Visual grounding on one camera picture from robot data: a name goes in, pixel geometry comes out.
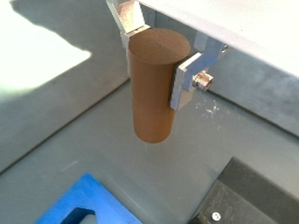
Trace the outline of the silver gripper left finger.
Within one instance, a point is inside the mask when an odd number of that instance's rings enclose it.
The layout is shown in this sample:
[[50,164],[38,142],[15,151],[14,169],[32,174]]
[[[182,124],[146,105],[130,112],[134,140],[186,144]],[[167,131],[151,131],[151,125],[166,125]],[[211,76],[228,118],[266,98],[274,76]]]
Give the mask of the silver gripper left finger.
[[128,53],[131,37],[151,26],[146,24],[140,3],[136,0],[107,0],[107,7],[116,21],[123,47]]

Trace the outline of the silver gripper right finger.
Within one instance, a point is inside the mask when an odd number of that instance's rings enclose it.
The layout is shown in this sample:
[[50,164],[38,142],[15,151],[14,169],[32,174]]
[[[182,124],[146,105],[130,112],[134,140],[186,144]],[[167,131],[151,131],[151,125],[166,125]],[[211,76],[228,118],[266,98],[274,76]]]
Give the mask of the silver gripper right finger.
[[174,74],[171,108],[179,110],[191,101],[196,88],[207,90],[214,77],[208,74],[210,67],[216,63],[228,47],[215,38],[196,32],[194,48],[198,52],[176,67]]

